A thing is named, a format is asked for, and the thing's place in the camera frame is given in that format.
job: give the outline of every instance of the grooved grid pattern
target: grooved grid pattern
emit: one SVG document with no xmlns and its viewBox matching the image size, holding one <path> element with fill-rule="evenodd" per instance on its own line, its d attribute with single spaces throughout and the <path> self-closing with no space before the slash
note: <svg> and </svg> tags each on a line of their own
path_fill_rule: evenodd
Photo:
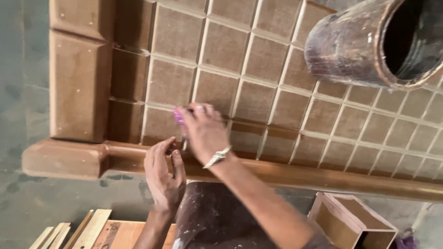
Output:
<svg viewBox="0 0 443 249">
<path fill-rule="evenodd" d="M 142 10 L 153 16 L 149 50 L 116 41 L 121 53 L 148 60 L 126 56 L 134 58 L 128 63 L 137 75 L 126 77 L 138 79 L 126 84 L 146 92 L 111 97 L 144 105 L 141 118 L 126 114 L 130 120 L 115 122 L 123 115 L 112 113 L 110 130 L 125 130 L 114 136 L 120 141 L 152 145 L 178 136 L 173 108 L 199 101 L 222 112 L 233 147 L 245 158 L 427 182 L 443 172 L 441 80 L 390 93 L 316 82 L 308 73 L 304 37 L 333 10 L 306 0 L 144 3 L 152 5 Z"/>
</svg>

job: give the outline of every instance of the pot opening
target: pot opening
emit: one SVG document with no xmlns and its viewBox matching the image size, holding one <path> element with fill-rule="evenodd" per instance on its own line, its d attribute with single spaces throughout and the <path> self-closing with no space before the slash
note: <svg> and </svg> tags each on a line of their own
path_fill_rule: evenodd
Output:
<svg viewBox="0 0 443 249">
<path fill-rule="evenodd" d="M 383 49 L 389 70 L 420 79 L 443 59 L 443 1 L 405 0 L 387 23 Z"/>
</svg>

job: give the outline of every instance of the hand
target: hand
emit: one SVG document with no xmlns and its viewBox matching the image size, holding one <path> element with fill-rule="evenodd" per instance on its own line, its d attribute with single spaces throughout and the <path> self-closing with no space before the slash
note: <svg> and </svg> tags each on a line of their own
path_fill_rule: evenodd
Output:
<svg viewBox="0 0 443 249">
<path fill-rule="evenodd" d="M 174 174 L 168 171 L 166 153 L 174 142 L 175 137 L 171 137 L 152 146 L 144 158 L 144 170 L 155 210 L 175 215 L 185 194 L 186 173 L 180 151 L 176 149 L 172 152 Z"/>
<path fill-rule="evenodd" d="M 226 127 L 222 116 L 209 104 L 192 103 L 193 113 L 177 108 L 187 130 L 188 140 L 195 156 L 202 165 L 206 165 L 212 156 L 229 146 Z"/>
</svg>

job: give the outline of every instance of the dark clothing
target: dark clothing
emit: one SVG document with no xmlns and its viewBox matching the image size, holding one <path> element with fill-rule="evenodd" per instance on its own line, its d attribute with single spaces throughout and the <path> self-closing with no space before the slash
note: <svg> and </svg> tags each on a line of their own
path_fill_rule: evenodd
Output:
<svg viewBox="0 0 443 249">
<path fill-rule="evenodd" d="M 194 182 L 177 213 L 173 249 L 278 248 L 243 204 L 221 183 Z M 318 234 L 304 249 L 335 249 Z"/>
</svg>

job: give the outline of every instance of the dark glazed pot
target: dark glazed pot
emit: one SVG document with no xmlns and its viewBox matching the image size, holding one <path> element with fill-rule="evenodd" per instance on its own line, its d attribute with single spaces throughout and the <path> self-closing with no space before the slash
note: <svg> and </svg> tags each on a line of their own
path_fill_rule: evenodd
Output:
<svg viewBox="0 0 443 249">
<path fill-rule="evenodd" d="M 417 89 L 443 74 L 443 0 L 367 0 L 327 16 L 305 59 L 318 80 Z"/>
</svg>

